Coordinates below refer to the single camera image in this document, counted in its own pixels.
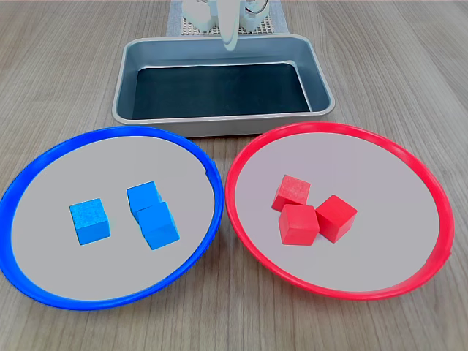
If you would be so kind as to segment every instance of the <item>red plate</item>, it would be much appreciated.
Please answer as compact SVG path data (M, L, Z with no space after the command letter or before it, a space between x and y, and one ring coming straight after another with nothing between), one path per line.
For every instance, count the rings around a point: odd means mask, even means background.
M391 287L386 287L372 291L345 291L325 287L319 284L312 284L311 282L298 278L296 275L291 274L283 268L280 268L276 263L273 262L271 257L267 257L267 255L254 244L252 238L249 237L248 233L246 233L246 230L241 224L238 209L236 207L235 198L238 179L241 172L244 169L244 166L254 155L257 154L258 151L265 148L266 146L270 147L273 142L287 137L310 133L331 133L335 135L347 135L349 137L365 140L366 142L374 144L374 146L379 146L380 148L385 149L392 155L396 156L399 160L401 160L417 175L420 181L423 182L423 185L427 187L427 190L430 192L430 195L434 199L435 208L437 209L437 214L439 217L439 233L434 248L432 249L430 254L428 252L429 258L427 258L425 264L422 264L422 267L416 270L410 278L405 279L399 282L398 284L394 284ZM453 212L450 207L448 198L437 179L432 175L432 173L428 170L428 168L425 165L423 165L418 159L416 159L416 157L414 157L410 152L404 150L401 146L398 146L393 141L390 141L389 139L386 139L380 135L376 135L372 132L357 127L351 127L336 123L313 122L292 124L289 126L273 129L270 132L266 132L265 134L255 138L234 160L234 163L227 175L225 196L227 213L234 227L234 230L237 232L238 237L241 239L241 241L244 243L247 249L266 268L298 287L309 290L313 293L325 295L332 298L340 298L355 301L369 301L384 298L392 298L398 295L408 293L425 284L442 268L442 266L445 264L445 262L450 256L450 250L453 245Z

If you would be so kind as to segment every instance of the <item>metal tray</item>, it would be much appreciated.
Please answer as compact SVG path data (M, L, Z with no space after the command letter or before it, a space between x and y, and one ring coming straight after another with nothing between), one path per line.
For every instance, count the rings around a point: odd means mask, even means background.
M138 102L137 78L142 69L279 63L295 67L309 110L235 116L134 118L135 101ZM223 83L213 82L214 86ZM219 37L145 38L133 40L124 48L112 114L121 124L158 127L184 137L208 137L260 134L281 125L316 120L331 112L334 106L335 100L314 49L304 37L294 34L240 37L232 52L224 49Z

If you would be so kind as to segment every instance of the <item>stacked cubes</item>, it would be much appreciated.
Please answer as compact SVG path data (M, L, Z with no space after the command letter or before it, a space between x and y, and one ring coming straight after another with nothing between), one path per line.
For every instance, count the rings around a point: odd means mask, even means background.
M152 250L180 239L169 207L162 201L153 181L128 189L127 197L130 211Z
M70 212L80 245L110 236L109 221L100 199L71 205Z
M320 233L336 243L352 226L357 210L336 195L317 209L307 205L310 184L285 175L273 201L280 211L279 230L284 245L310 246Z

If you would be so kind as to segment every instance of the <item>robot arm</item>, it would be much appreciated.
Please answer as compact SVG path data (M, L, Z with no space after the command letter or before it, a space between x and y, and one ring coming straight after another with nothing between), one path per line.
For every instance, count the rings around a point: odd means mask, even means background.
M226 50L235 49L239 26L254 31L270 12L269 0L184 0L183 16L198 30L219 27Z

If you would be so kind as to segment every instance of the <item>wood grain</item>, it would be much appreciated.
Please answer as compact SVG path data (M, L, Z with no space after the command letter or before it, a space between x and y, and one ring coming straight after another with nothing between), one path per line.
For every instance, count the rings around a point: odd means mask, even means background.
M312 295L262 267L224 216L181 279L117 309L43 306L0 277L0 350L468 350L468 6L286 1L336 98L326 120L380 133L439 179L456 220L453 255L424 287L389 301ZM165 34L162 1L0 2L0 191L57 143L117 125L123 46ZM223 180L251 137L195 142Z

